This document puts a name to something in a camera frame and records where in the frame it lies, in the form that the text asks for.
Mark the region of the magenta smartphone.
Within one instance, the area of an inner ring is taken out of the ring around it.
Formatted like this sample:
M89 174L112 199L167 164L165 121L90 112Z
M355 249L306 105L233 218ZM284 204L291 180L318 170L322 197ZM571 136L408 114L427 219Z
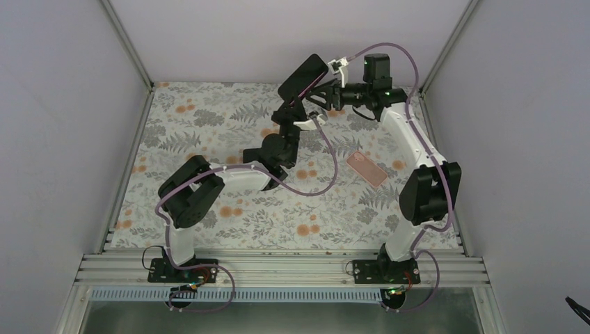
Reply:
M318 54L311 54L279 86L278 96L288 104L294 96L302 98L314 88L328 73L328 66Z

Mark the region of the pink phone case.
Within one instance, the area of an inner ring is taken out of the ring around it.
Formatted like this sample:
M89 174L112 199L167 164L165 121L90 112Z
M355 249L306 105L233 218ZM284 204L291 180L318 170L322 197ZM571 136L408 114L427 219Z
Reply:
M388 174L360 151L352 153L345 162L374 188L379 187L388 179Z

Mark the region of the black phone-shaped object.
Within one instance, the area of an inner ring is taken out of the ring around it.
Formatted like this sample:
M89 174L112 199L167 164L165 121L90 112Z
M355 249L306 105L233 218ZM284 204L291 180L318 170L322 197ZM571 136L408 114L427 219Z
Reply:
M315 79L313 79L304 89L302 89L298 95L297 98L299 100L302 100L305 95L307 93L309 93L313 88L315 88L319 82L328 74L328 70L323 71L321 74L319 74Z

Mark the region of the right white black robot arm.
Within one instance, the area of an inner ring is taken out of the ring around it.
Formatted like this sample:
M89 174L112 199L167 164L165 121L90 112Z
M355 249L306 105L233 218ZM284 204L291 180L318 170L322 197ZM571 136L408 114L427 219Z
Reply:
M382 124L400 147L413 171L399 194L399 207L406 219L381 246L376 272L385 283L394 283L404 271L413 270L415 250L429 231L445 232L453 221L453 210L461 181L461 167L437 151L416 121L411 97L394 88L387 54L369 54L363 61L361 83L348 81L350 59L328 62L334 79L309 90L306 99L324 109L365 107L373 120Z

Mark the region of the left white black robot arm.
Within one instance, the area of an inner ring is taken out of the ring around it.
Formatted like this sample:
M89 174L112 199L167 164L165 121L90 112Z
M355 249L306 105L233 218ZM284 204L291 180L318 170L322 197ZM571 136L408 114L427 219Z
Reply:
M283 103L271 117L279 132L265 136L259 148L243 151L240 165L215 167L203 156L191 157L157 191L160 208L172 222L166 227L166 273L177 282L193 274L195 253L190 228L200 222L222 191L268 191L278 187L296 165L301 128L308 119L300 98Z

